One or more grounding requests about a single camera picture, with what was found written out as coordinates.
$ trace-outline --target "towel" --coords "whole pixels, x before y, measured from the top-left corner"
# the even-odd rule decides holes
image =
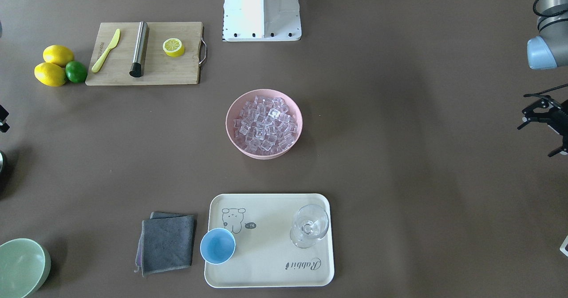
[[[154,211],[142,221],[136,266],[142,276],[187,268],[193,259],[193,215]]]

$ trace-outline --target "cutting board handle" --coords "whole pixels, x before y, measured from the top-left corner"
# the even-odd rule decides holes
[[[203,64],[205,62],[205,60],[207,59],[207,44],[205,44],[203,37],[201,37],[201,43],[203,43],[203,46],[205,47],[205,54],[203,55],[203,59],[199,61],[199,67],[201,67],[201,64]]]

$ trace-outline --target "cup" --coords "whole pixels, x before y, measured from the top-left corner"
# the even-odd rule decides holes
[[[319,205],[306,205],[294,215],[290,239],[298,248],[310,248],[325,237],[328,227],[325,209]]]
[[[211,229],[199,246],[201,256],[210,264],[225,263],[233,256],[235,248],[235,236],[225,228]]]

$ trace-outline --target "bowl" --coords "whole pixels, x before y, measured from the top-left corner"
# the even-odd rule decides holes
[[[235,236],[225,228],[214,228],[205,234],[199,245],[201,257],[210,264],[222,264],[233,257]]]
[[[284,100],[284,103],[288,105],[288,108],[290,109],[288,111],[288,114],[296,120],[296,124],[298,125],[298,132],[294,134],[295,140],[293,144],[290,147],[286,148],[286,150],[268,156],[261,156],[244,151],[235,142],[235,128],[233,126],[233,120],[239,118],[239,112],[241,111],[241,109],[243,109],[245,103],[247,101],[254,100],[255,96],[264,96],[269,98],[281,97]],[[302,113],[300,112],[298,105],[288,95],[274,89],[256,89],[251,90],[248,93],[244,93],[239,98],[237,98],[235,102],[233,102],[233,104],[231,104],[231,107],[229,107],[229,111],[227,112],[227,117],[225,118],[225,129],[227,130],[227,135],[229,136],[229,140],[231,140],[233,145],[235,145],[235,147],[237,147],[237,149],[240,150],[243,154],[251,158],[261,160],[274,159],[286,154],[286,152],[296,144],[298,138],[300,138],[300,134],[302,134],[303,124],[304,122],[302,121]]]
[[[18,238],[0,246],[0,298],[30,296],[51,269],[49,253],[32,239]]]

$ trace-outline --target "green lime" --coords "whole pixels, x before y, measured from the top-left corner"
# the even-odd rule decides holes
[[[85,82],[85,79],[87,79],[87,67],[79,63],[79,61],[73,60],[65,65],[65,74],[71,82]]]

